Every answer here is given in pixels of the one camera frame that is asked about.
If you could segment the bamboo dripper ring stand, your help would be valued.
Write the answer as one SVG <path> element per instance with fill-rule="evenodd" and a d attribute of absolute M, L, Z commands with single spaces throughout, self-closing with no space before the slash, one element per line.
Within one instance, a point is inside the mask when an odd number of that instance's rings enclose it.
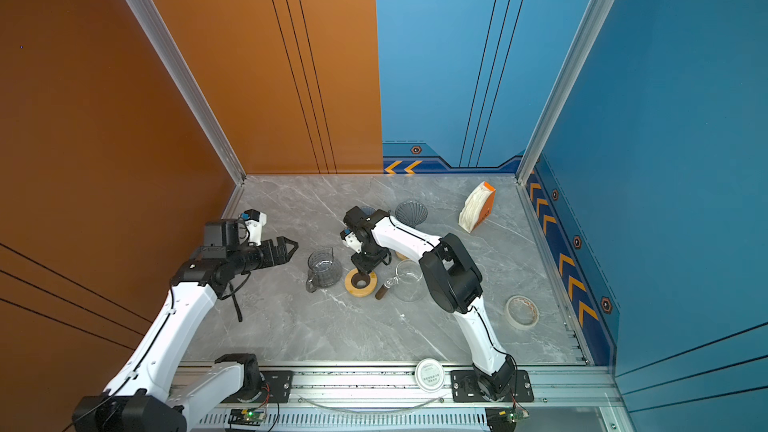
<path fill-rule="evenodd" d="M 377 284 L 378 277 L 375 272 L 363 273 L 358 269 L 349 271 L 344 280 L 347 292 L 357 298 L 373 294 L 376 291 Z"/>

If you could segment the ribbed glass coffee server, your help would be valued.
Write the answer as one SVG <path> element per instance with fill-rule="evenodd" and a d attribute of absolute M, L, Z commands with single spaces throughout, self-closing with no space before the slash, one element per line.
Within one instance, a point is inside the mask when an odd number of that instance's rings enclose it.
<path fill-rule="evenodd" d="M 312 252 L 307 260 L 308 274 L 305 288 L 309 293 L 335 285 L 342 275 L 342 267 L 333 248 Z"/>

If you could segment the orange coffee filter pack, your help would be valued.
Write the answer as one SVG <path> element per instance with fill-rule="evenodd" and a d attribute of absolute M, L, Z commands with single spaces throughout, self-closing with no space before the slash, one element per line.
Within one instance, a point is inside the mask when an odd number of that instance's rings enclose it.
<path fill-rule="evenodd" d="M 466 232 L 473 232 L 491 214 L 496 189 L 484 181 L 467 197 L 459 214 L 459 226 Z"/>

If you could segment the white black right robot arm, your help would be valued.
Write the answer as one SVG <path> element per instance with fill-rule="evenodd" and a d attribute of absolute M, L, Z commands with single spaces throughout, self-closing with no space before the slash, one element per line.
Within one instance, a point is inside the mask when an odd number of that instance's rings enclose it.
<path fill-rule="evenodd" d="M 381 209 L 368 214 L 354 206 L 343 223 L 340 237 L 353 251 L 353 275 L 371 282 L 376 267 L 390 263 L 394 253 L 416 262 L 433 301 L 456 318 L 483 396 L 500 401 L 510 395 L 518 366 L 491 325 L 482 274 L 461 239 L 453 233 L 439 237 L 421 232 Z"/>

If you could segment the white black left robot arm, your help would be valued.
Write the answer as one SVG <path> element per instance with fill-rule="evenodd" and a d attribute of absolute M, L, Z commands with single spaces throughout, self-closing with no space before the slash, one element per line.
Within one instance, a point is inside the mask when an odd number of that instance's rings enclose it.
<path fill-rule="evenodd" d="M 86 396 L 70 423 L 75 431 L 189 431 L 227 398 L 277 403 L 252 353 L 219 357 L 204 376 L 171 391 L 177 368 L 199 325 L 232 280 L 289 262 L 297 242 L 280 236 L 260 245 L 201 247 L 171 280 L 161 311 L 118 374 L 98 396 Z"/>

